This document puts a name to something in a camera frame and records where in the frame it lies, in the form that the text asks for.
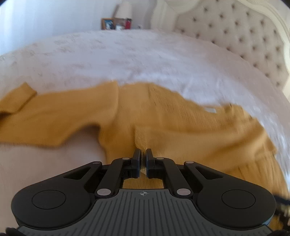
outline upholstered headboard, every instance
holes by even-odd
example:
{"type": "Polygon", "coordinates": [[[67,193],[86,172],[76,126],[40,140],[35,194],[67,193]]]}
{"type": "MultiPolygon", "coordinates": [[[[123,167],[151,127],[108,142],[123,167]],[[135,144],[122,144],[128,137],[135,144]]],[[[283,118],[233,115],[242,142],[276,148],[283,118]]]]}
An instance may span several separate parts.
{"type": "Polygon", "coordinates": [[[261,70],[290,98],[289,30],[263,0],[157,0],[151,27],[211,41],[261,70]]]}

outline crosshair marking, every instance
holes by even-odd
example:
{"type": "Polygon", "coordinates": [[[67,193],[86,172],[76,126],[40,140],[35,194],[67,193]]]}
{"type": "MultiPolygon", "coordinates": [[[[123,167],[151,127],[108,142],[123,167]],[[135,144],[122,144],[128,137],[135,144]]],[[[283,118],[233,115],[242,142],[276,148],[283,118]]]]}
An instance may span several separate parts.
{"type": "Polygon", "coordinates": [[[140,193],[140,195],[142,195],[143,197],[146,196],[147,194],[149,194],[149,193],[147,193],[147,192],[145,192],[145,191],[142,191],[142,192],[140,193]]]}

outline lampshade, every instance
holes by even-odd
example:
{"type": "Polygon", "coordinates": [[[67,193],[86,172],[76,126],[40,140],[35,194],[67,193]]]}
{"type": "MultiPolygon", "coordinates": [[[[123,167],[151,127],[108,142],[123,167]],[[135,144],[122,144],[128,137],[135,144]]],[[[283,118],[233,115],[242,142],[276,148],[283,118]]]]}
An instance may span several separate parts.
{"type": "Polygon", "coordinates": [[[116,18],[132,19],[132,6],[129,2],[122,2],[117,10],[116,18]]]}

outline bed sheet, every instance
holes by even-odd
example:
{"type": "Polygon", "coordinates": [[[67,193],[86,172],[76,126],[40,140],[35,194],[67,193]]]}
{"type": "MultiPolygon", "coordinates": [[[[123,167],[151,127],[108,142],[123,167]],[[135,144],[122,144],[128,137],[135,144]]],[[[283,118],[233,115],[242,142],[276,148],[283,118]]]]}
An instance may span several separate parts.
{"type": "MultiPolygon", "coordinates": [[[[290,178],[290,103],[258,69],[218,46],[161,31],[90,31],[49,38],[0,56],[0,98],[27,82],[39,94],[95,86],[153,82],[201,105],[235,103],[257,117],[290,178]]],[[[91,161],[106,163],[88,127],[50,149],[0,144],[0,232],[16,227],[10,210],[21,188],[91,161]]]]}

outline bed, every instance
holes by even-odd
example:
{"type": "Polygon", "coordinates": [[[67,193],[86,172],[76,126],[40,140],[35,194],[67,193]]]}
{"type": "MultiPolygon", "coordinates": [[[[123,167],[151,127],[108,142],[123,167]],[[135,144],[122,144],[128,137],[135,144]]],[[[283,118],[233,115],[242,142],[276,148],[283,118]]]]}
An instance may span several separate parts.
{"type": "MultiPolygon", "coordinates": [[[[159,30],[90,31],[0,56],[0,98],[23,82],[42,94],[110,80],[153,82],[202,105],[241,105],[267,130],[288,180],[290,103],[263,72],[212,42],[159,30]]],[[[95,160],[106,163],[96,127],[56,149],[1,143],[0,231],[17,226],[10,202],[18,190],[95,160]]]]}
{"type": "Polygon", "coordinates": [[[289,28],[267,1],[157,0],[151,25],[238,54],[290,99],[289,28]]]}

